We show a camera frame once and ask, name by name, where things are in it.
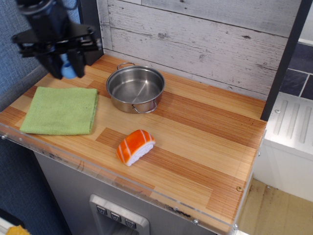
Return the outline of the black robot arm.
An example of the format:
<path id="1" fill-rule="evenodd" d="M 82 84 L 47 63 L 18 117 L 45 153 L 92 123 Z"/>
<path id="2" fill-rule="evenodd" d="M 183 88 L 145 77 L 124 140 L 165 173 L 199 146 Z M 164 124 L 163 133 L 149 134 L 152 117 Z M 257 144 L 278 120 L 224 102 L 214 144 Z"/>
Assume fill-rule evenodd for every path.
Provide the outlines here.
<path id="1" fill-rule="evenodd" d="M 85 53 L 102 48 L 94 27 L 73 22 L 61 0 L 19 0 L 17 7 L 31 26 L 12 36 L 22 57 L 35 57 L 55 78 L 82 78 Z"/>

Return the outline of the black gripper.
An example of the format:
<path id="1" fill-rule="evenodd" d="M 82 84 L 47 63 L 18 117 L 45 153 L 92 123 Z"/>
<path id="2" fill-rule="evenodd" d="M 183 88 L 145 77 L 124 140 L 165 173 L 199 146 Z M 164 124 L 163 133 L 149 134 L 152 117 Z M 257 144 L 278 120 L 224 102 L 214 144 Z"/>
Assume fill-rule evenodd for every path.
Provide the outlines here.
<path id="1" fill-rule="evenodd" d="M 62 79 L 63 61 L 67 58 L 76 75 L 85 75 L 84 54 L 100 48 L 94 37 L 93 27 L 77 24 L 69 19 L 64 9 L 22 9 L 31 28 L 12 36 L 12 42 L 20 47 L 24 57 L 35 56 L 44 68 L 55 78 Z"/>

